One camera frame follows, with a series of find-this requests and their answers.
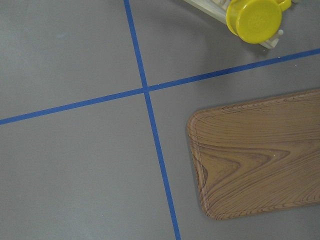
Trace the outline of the wooden tray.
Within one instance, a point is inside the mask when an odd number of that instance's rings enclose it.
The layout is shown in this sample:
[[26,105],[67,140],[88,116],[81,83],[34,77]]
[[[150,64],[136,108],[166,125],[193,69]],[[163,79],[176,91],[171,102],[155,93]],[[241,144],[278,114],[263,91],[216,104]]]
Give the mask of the wooden tray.
[[199,110],[187,131],[208,217],[227,220],[320,202],[318,89]]

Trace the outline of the wooden mug rack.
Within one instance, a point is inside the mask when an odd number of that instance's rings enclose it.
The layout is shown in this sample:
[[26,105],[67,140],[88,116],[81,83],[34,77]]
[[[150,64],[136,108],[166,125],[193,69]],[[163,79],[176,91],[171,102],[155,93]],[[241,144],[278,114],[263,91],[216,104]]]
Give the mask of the wooden mug rack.
[[[227,26],[226,11],[231,1],[232,0],[188,0],[187,3]],[[291,1],[291,5],[300,3],[299,0],[288,1]],[[258,44],[266,49],[273,49],[283,34],[284,31],[279,27],[274,36]]]

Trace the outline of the yellow mug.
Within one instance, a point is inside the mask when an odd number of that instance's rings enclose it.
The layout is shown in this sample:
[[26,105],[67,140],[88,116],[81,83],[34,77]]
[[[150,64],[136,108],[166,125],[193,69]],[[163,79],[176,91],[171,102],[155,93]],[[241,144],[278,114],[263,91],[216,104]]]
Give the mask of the yellow mug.
[[228,29],[244,42],[260,44],[274,36],[290,0],[232,0],[226,10]]

